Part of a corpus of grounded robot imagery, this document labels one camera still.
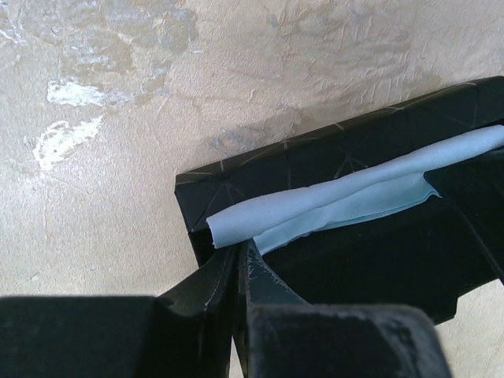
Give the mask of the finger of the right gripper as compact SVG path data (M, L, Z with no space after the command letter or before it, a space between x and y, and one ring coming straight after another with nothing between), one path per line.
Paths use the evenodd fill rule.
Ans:
M445 168L424 178L452 206L478 248L503 279L503 149Z

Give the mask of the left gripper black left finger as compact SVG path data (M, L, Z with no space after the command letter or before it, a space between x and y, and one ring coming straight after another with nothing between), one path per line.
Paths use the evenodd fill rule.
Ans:
M157 297L4 297L4 377L226 377L233 250Z

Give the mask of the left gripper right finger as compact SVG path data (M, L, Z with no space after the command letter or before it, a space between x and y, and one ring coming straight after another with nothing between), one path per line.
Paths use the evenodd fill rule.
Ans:
M431 320L399 305L312 305L238 245L235 347L246 377L450 377Z

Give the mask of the blue cleaning cloth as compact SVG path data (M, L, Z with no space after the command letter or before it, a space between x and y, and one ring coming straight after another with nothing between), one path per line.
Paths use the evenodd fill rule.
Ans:
M217 249L252 239L260 254L314 232L372 221L438 195L426 172L503 145L500 124L466 132L342 178L262 195L207 218Z

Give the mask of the black glasses case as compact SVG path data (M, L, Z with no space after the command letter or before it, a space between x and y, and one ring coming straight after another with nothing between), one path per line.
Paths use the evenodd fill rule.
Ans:
M503 120L503 78L440 89L230 157L176 177L175 195L196 259L214 254L207 217L236 203L378 165ZM436 323L463 294L499 280L441 195L401 213L316 232L265 262L311 303L407 304Z

